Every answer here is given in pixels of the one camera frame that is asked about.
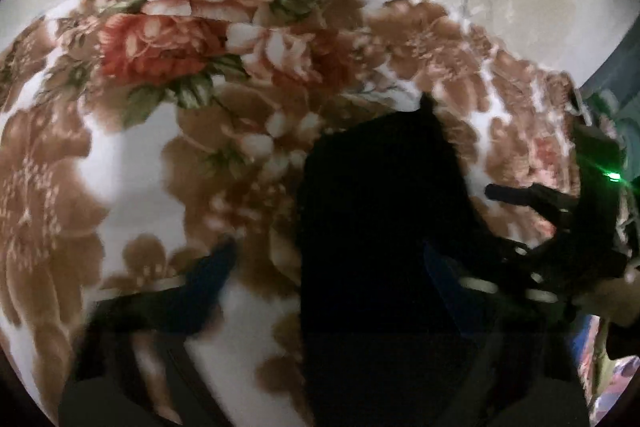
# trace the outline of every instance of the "green leaf print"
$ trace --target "green leaf print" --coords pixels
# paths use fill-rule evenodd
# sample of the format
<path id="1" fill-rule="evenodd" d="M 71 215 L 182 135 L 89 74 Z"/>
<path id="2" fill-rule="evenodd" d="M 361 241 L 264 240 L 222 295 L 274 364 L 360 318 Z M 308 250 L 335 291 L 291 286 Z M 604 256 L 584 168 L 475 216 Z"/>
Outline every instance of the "green leaf print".
<path id="1" fill-rule="evenodd" d="M 234 176 L 238 172 L 238 169 L 246 165 L 247 161 L 244 155 L 236 149 L 233 144 L 229 144 L 226 147 L 209 154 L 205 158 L 205 164 L 209 174 L 215 174 L 220 170 L 227 170 Z"/>
<path id="2" fill-rule="evenodd" d="M 249 78 L 242 65 L 240 55 L 228 53 L 221 57 L 212 58 L 206 70 L 211 74 L 222 74 L 229 82 L 242 81 Z"/>
<path id="3" fill-rule="evenodd" d="M 100 17 L 110 17 L 116 13 L 140 13 L 147 0 L 118 1 L 100 12 Z"/>
<path id="4" fill-rule="evenodd" d="M 129 93 L 123 124 L 125 128 L 145 123 L 164 100 L 164 90 L 156 86 L 139 86 Z"/>
<path id="5" fill-rule="evenodd" d="M 88 65 L 84 62 L 80 62 L 73 66 L 68 75 L 67 86 L 74 87 L 78 91 L 84 87 L 84 84 L 89 80 L 90 72 Z"/>
<path id="6" fill-rule="evenodd" d="M 213 83 L 207 73 L 176 78 L 166 88 L 164 97 L 183 109 L 206 107 L 215 99 Z"/>
<path id="7" fill-rule="evenodd" d="M 288 22 L 305 19 L 318 8 L 319 0 L 273 0 L 271 11 L 283 16 Z"/>

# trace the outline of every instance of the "dark object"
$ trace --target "dark object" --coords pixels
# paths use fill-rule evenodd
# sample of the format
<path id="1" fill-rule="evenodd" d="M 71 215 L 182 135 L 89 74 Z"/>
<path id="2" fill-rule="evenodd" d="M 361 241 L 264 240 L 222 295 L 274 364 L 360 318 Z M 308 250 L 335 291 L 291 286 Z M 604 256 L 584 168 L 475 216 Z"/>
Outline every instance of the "dark object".
<path id="1" fill-rule="evenodd" d="M 543 289 L 567 296 L 590 289 L 598 280 L 622 277 L 629 261 L 616 235 L 622 186 L 620 146 L 597 128 L 578 123 L 573 138 L 580 169 L 579 198 L 538 184 L 485 189 L 488 198 L 530 206 L 556 226 L 554 237 L 532 250 L 507 241 L 503 252 L 525 272 L 542 275 Z M 515 249 L 525 254 L 510 255 Z"/>
<path id="2" fill-rule="evenodd" d="M 138 370 L 130 334 L 154 330 L 170 394 L 183 425 L 228 427 L 214 401 L 200 399 L 194 370 L 182 344 L 202 330 L 236 262 L 236 244 L 227 241 L 188 272 L 183 286 L 103 301 L 79 346 L 76 364 L 60 403 L 61 427 L 174 425 L 152 412 Z"/>
<path id="3" fill-rule="evenodd" d="M 54 427 L 14 373 L 0 349 L 0 411 L 3 427 Z"/>
<path id="4" fill-rule="evenodd" d="M 320 139 L 298 205 L 304 374 L 318 427 L 485 425 L 539 377 L 573 386 L 579 400 L 568 401 L 566 425 L 588 425 L 575 369 L 549 362 L 570 361 L 562 332 L 535 303 L 521 299 L 532 310 L 521 319 L 486 298 L 474 305 L 481 315 L 463 317 L 461 327 L 462 314 L 444 300 L 448 290 L 428 276 L 425 264 L 433 274 L 435 260 L 424 261 L 426 241 L 427 255 L 498 280 L 510 295 L 535 284 L 502 261 L 500 242 L 476 216 L 428 97 L 418 111 Z M 442 280 L 442 263 L 436 268 Z"/>

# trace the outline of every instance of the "red flower print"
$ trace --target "red flower print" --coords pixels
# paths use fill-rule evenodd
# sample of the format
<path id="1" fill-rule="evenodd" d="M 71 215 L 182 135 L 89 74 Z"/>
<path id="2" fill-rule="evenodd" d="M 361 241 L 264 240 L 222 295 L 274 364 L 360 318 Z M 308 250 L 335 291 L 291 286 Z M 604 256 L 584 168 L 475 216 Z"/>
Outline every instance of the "red flower print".
<path id="1" fill-rule="evenodd" d="M 161 15 L 117 14 L 98 34 L 102 69 L 119 84 L 161 86 L 201 71 L 222 55 L 225 22 Z"/>

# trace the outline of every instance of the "floral blanket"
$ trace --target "floral blanket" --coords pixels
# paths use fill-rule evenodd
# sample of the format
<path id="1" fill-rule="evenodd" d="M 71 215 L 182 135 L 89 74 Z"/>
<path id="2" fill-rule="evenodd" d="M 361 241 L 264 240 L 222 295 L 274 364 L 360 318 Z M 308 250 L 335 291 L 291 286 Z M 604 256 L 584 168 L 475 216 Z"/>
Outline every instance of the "floral blanket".
<path id="1" fill-rule="evenodd" d="M 70 0 L 0 55 L 2 347 L 55 420 L 100 291 L 148 289 L 233 234 L 190 353 L 235 425 L 311 423 L 293 230 L 314 141 L 430 93 L 476 208 L 535 245 L 550 224 L 483 191 L 576 193 L 571 89 L 429 0 Z M 148 340 L 150 395 L 179 421 Z"/>

